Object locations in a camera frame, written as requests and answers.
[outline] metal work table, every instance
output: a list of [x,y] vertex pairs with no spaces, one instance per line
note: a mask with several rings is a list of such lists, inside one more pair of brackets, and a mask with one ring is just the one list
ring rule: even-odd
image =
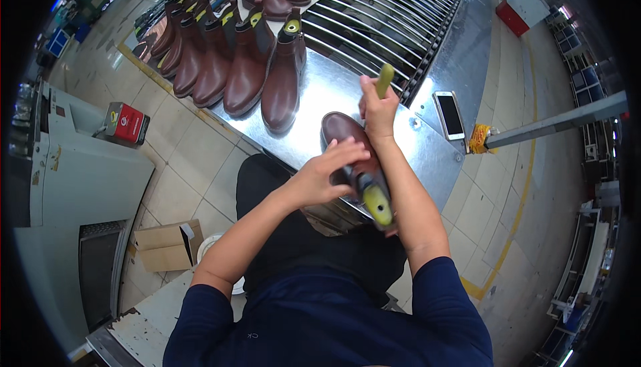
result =
[[[410,108],[399,105],[394,136],[439,211],[443,210],[463,164],[463,140],[448,142],[438,119],[432,93],[454,91],[467,137],[481,104],[492,36],[492,0],[461,0],[449,33]],[[322,152],[321,120],[340,111],[362,122],[358,76],[331,59],[307,49],[300,79],[300,108],[292,128],[275,135],[265,128],[260,105],[241,118],[231,118],[222,102],[208,109],[282,162],[298,170]]]
[[[298,170],[307,160],[323,152],[321,120],[325,114],[340,111],[362,122],[358,115],[361,95],[359,79],[354,72],[307,49],[307,64],[300,79],[300,108],[289,131],[281,135],[269,132],[263,123],[260,103],[241,118],[227,115],[222,102],[207,111]],[[438,209],[442,210],[463,164],[463,153],[403,105],[396,111],[394,137]]]

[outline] yellow floor line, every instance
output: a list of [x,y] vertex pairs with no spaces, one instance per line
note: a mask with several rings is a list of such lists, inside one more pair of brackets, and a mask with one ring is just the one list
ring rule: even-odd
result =
[[[529,67],[532,71],[532,93],[534,97],[533,114],[534,114],[534,121],[536,121],[537,120],[537,77],[534,71],[534,54],[532,52],[532,48],[530,47],[529,40],[527,38],[525,38],[525,44],[527,45],[527,51],[529,52]],[[505,257],[508,255],[509,247],[512,244],[512,240],[514,239],[514,236],[517,233],[518,225],[520,223],[520,219],[523,214],[523,207],[525,206],[525,200],[527,198],[527,193],[529,191],[529,183],[530,183],[530,180],[532,179],[532,167],[534,165],[535,146],[536,146],[536,139],[532,139],[532,147],[529,152],[529,165],[527,166],[527,175],[525,176],[525,187],[523,187],[523,195],[521,196],[520,203],[518,204],[518,210],[517,210],[516,217],[514,218],[514,224],[512,224],[512,227],[509,230],[508,240],[505,243],[505,246],[503,247],[503,251],[501,251],[499,260],[496,262],[496,265],[492,269],[490,276],[487,278],[485,285],[482,288],[479,288],[477,285],[474,285],[467,279],[460,277],[461,283],[463,284],[463,287],[465,288],[465,291],[467,292],[467,294],[475,299],[482,300],[483,297],[485,296],[485,293],[487,293],[487,291],[489,291],[489,289],[492,287],[492,282],[494,281],[494,278],[496,278],[498,271],[501,269],[501,266],[503,265],[503,261],[505,260]]]

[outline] red and white can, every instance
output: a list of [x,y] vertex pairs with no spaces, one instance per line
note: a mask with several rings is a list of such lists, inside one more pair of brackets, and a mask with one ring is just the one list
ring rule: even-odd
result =
[[111,102],[104,117],[106,135],[114,136],[138,145],[145,143],[145,134],[150,118],[123,102]]

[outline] person's hand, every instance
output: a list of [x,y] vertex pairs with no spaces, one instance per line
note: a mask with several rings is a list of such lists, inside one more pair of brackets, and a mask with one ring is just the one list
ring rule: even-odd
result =
[[394,138],[394,117],[399,105],[399,98],[391,86],[388,86],[384,98],[378,98],[377,81],[378,78],[366,75],[360,77],[363,97],[358,103],[360,116],[365,120],[365,132],[373,145],[381,140]]
[[334,139],[325,153],[311,158],[278,190],[293,210],[353,194],[354,189],[349,185],[332,185],[330,175],[348,164],[369,158],[363,142],[356,142],[351,136],[340,143]]

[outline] yellow handle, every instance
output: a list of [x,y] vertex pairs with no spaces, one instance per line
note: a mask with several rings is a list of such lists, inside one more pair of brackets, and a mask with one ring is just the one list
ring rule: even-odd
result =
[[385,92],[387,91],[387,87],[390,85],[393,78],[394,78],[394,67],[392,67],[388,63],[383,64],[383,67],[381,68],[381,73],[378,75],[378,82],[376,83],[376,94],[378,94],[379,99],[382,99],[385,97]]

